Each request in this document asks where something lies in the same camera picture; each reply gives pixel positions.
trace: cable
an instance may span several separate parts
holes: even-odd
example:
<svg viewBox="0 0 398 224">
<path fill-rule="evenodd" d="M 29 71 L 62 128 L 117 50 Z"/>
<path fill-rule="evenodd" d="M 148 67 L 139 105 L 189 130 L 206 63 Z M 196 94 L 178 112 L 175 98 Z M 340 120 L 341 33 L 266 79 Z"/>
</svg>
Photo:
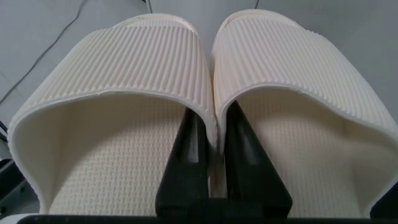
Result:
<svg viewBox="0 0 398 224">
<path fill-rule="evenodd" d="M 17 83 L 15 83 L 15 84 L 11 87 L 10 90 L 8 90 L 8 92 L 7 92 L 7 93 L 4 95 L 4 97 L 0 100 L 0 103 L 2 103 L 2 102 L 7 98 L 7 96 L 9 96 L 9 95 L 11 94 L 11 92 L 12 92 L 13 90 L 15 90 L 15 88 L 17 88 L 17 86 L 26 78 L 26 76 L 29 75 L 29 73 L 33 70 L 33 68 L 35 68 L 36 65 L 41 61 L 41 59 L 43 58 L 43 56 L 52 48 L 52 46 L 54 46 L 54 44 L 56 44 L 56 43 L 58 42 L 58 40 L 61 38 L 61 36 L 63 35 L 63 33 L 70 27 L 70 25 L 72 25 L 73 22 L 75 22 L 75 21 L 77 20 L 77 18 L 79 18 L 81 9 L 82 9 L 82 7 L 83 7 L 83 5 L 84 5 L 85 3 L 86 3 L 86 0 L 83 0 L 83 1 L 80 3 L 79 10 L 77 11 L 77 15 L 76 15 L 76 17 L 74 18 L 74 20 L 72 20 L 65 28 L 63 28 L 63 30 L 62 30 L 61 33 L 58 35 L 58 37 L 55 39 L 55 41 L 54 41 L 49 47 L 47 47 L 47 49 L 45 49 L 44 52 L 36 59 L 35 63 L 31 66 L 31 68 L 29 69 L 29 71 L 27 71 L 27 73 L 26 73 Z"/>
<path fill-rule="evenodd" d="M 7 133 L 8 129 L 6 127 L 6 125 L 3 124 L 3 122 L 0 121 L 0 128 Z"/>
<path fill-rule="evenodd" d="M 0 140 L 4 141 L 5 143 L 8 143 L 7 137 L 1 133 L 0 133 Z"/>
<path fill-rule="evenodd" d="M 152 5 L 150 4 L 150 0 L 146 0 L 147 3 L 147 10 L 149 10 L 149 13 L 153 13 L 152 12 Z"/>
</svg>

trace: cream slide sandal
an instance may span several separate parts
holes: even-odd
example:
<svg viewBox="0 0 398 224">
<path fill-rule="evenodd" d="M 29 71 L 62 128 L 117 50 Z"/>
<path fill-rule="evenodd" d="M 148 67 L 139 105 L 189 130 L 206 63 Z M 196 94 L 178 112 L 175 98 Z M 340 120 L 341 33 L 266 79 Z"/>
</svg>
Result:
<svg viewBox="0 0 398 224">
<path fill-rule="evenodd" d="M 324 37 L 241 11 L 221 26 L 212 62 L 221 148 L 237 100 L 292 197 L 290 217 L 369 217 L 398 181 L 396 123 Z"/>
<path fill-rule="evenodd" d="M 40 213 L 155 215 L 185 107 L 214 149 L 196 30 L 177 16 L 134 17 L 89 34 L 60 62 L 13 118 L 11 153 Z"/>
</svg>

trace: white slipper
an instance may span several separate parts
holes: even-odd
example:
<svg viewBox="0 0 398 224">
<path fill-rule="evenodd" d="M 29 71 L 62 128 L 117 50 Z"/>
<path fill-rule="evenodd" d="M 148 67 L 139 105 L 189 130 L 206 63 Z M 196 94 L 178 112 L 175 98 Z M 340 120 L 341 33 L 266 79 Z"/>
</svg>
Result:
<svg viewBox="0 0 398 224">
<path fill-rule="evenodd" d="M 237 99 L 292 196 L 290 217 L 369 217 L 398 181 L 396 123 L 322 36 L 274 12 L 237 12 L 213 65 L 221 148 Z"/>
<path fill-rule="evenodd" d="M 185 107 L 216 146 L 200 40 L 182 18 L 150 14 L 80 41 L 13 118 L 11 153 L 41 213 L 155 215 Z"/>
</svg>

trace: gray surface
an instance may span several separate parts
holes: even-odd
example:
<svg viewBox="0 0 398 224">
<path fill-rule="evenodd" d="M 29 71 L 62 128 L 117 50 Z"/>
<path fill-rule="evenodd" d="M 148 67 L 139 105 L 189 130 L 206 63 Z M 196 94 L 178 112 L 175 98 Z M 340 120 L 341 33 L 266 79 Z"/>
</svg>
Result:
<svg viewBox="0 0 398 224">
<path fill-rule="evenodd" d="M 356 67 L 398 121 L 398 1 L 260 0 L 329 39 Z"/>
</svg>

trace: textured insole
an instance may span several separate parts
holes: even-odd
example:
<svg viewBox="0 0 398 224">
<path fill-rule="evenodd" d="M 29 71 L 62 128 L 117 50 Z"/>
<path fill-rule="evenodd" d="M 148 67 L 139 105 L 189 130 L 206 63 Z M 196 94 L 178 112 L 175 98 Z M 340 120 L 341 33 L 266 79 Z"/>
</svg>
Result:
<svg viewBox="0 0 398 224">
<path fill-rule="evenodd" d="M 155 215 L 185 107 L 145 96 L 73 105 L 50 214 Z"/>
<path fill-rule="evenodd" d="M 287 90 L 238 101 L 292 196 L 290 217 L 360 216 L 343 118 Z"/>
</svg>

